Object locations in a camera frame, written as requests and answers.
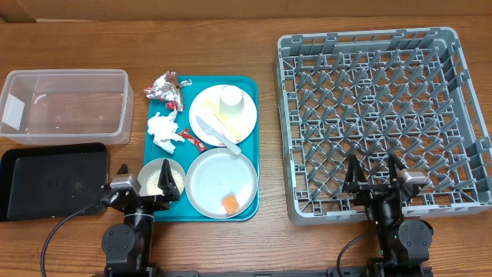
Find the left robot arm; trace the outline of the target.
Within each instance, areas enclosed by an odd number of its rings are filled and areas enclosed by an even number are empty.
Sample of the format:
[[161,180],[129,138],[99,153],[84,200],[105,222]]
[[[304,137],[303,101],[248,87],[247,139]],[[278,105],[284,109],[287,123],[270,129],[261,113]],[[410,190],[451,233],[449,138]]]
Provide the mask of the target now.
[[155,213],[168,210],[180,199],[169,161],[161,164],[160,195],[140,194],[138,179],[122,165],[118,174],[103,189],[102,203],[125,214],[122,224],[113,225],[102,236],[106,255],[105,276],[163,276],[158,265],[150,262]]

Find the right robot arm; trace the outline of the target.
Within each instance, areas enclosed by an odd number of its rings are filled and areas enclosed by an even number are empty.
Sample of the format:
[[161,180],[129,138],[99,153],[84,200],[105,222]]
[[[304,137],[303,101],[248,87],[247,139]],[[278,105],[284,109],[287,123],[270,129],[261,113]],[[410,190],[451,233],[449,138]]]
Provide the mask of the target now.
[[[350,241],[337,256],[336,270],[339,276],[347,272],[352,276],[432,276],[432,269],[423,267],[429,259],[429,248],[434,230],[420,219],[406,219],[403,204],[418,195],[426,183],[421,171],[403,165],[394,154],[387,157],[389,182],[371,185],[366,179],[356,155],[348,158],[348,171],[342,190],[354,195],[354,205],[364,207],[367,219],[374,224],[374,231]],[[354,243],[376,235],[381,257],[367,261],[360,268],[342,268],[341,258]]]

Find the grey round plate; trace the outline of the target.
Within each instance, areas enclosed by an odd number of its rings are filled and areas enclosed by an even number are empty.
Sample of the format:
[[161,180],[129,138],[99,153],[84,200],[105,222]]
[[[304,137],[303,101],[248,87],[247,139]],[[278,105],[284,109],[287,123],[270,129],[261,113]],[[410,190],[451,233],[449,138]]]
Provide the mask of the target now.
[[[245,155],[234,155],[227,148],[207,150],[190,165],[185,190],[188,200],[212,221],[247,221],[259,208],[259,178]],[[221,205],[234,194],[239,210],[227,215]]]

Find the small grey bowl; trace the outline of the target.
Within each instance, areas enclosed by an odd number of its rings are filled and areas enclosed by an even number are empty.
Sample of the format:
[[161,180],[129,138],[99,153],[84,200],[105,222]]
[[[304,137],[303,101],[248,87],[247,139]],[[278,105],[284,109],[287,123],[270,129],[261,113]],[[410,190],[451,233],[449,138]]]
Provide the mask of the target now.
[[[158,187],[158,180],[164,160],[165,158],[154,159],[147,163],[139,172],[138,181],[141,184],[141,195],[147,196],[162,193],[162,190]],[[185,171],[176,161],[168,159],[168,162],[171,167],[172,177],[179,192],[182,193],[185,190]]]

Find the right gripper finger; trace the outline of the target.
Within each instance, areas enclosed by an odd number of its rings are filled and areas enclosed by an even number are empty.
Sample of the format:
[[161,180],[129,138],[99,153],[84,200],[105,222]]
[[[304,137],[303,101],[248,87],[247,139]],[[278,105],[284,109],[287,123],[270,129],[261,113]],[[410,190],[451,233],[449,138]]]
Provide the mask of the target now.
[[392,185],[400,185],[402,181],[397,176],[397,173],[407,167],[402,161],[393,153],[390,153],[387,157],[387,166],[389,169],[389,178]]
[[355,154],[347,157],[348,169],[345,176],[344,184],[350,185],[352,183],[367,183],[366,176],[363,173],[360,162]]

